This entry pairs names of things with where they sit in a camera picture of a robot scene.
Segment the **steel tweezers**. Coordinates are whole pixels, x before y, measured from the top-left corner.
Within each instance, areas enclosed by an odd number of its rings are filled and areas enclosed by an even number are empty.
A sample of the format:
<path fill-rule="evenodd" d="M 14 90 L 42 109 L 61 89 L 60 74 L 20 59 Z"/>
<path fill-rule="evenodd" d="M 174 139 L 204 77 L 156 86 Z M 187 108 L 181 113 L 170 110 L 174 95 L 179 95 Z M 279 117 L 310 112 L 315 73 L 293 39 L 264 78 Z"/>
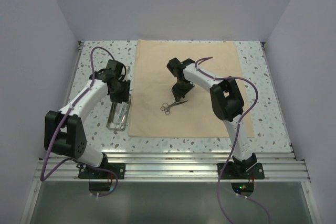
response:
<path fill-rule="evenodd" d="M 112 106 L 111 106 L 111 111 L 110 111 L 110 123 L 119 123 L 118 122 L 118 117 L 119 117 L 119 114 L 120 114 L 120 110 L 122 109 L 123 107 L 123 104 L 121 103 L 112 103 Z"/>

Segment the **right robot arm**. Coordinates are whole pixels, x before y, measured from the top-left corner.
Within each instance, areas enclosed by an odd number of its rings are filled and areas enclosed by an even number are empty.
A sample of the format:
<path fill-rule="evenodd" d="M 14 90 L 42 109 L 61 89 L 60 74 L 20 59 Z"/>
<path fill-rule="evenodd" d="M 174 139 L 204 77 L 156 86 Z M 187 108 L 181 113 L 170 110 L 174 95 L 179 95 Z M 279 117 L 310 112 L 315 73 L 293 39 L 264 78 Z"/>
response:
<path fill-rule="evenodd" d="M 161 110 L 170 114 L 170 108 L 182 104 L 181 99 L 194 88 L 195 85 L 209 92 L 212 110 L 215 116 L 221 120 L 232 143 L 231 168 L 222 170 L 234 172 L 240 178 L 246 178 L 257 164 L 256 155 L 247 146 L 247 133 L 243 118 L 256 105 L 259 94 L 256 86 L 242 77 L 217 77 L 214 74 L 200 68 L 200 64 L 210 60 L 211 57 L 201 58 L 197 61 L 186 59 L 179 61 L 171 59 L 166 67 L 176 78 L 176 84 L 171 88 L 175 101 L 172 104 L 164 103 Z M 245 105 L 237 80 L 249 83 L 255 91 L 255 100 L 249 109 L 244 110 Z"/>

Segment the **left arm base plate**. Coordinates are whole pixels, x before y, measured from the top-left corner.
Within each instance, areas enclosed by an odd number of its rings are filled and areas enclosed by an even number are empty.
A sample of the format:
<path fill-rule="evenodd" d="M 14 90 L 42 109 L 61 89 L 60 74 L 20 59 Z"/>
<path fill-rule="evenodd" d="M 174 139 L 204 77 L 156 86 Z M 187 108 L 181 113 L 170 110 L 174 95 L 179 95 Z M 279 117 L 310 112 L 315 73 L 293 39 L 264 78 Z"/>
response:
<path fill-rule="evenodd" d="M 125 163 L 106 163 L 101 167 L 89 167 L 87 165 L 77 164 L 79 169 L 79 179 L 124 179 Z"/>

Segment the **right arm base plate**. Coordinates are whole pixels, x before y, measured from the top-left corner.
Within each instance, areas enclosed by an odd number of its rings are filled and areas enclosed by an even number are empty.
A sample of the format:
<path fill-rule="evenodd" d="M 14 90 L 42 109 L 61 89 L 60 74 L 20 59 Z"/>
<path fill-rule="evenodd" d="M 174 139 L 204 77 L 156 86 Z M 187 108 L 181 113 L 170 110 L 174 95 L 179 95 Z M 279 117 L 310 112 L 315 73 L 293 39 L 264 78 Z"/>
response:
<path fill-rule="evenodd" d="M 217 172 L 221 179 L 224 180 L 249 180 L 249 179 L 265 179 L 262 163 L 256 163 L 248 171 L 239 168 L 234 162 L 228 162 L 225 169 L 220 175 L 225 163 L 217 163 Z"/>

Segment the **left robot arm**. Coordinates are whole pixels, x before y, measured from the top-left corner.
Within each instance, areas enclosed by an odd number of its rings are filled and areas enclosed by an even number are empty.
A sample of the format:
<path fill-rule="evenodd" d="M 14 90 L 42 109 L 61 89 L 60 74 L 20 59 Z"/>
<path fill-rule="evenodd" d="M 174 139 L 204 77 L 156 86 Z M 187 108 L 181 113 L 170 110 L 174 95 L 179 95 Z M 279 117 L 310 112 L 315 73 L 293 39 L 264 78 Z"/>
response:
<path fill-rule="evenodd" d="M 87 146 L 83 123 L 101 99 L 108 96 L 119 104 L 130 102 L 130 80 L 126 66 L 109 60 L 106 67 L 95 71 L 80 93 L 59 111 L 49 111 L 45 117 L 44 147 L 47 153 L 63 155 L 91 166 L 97 178 L 104 178 L 109 165 L 103 153 Z"/>

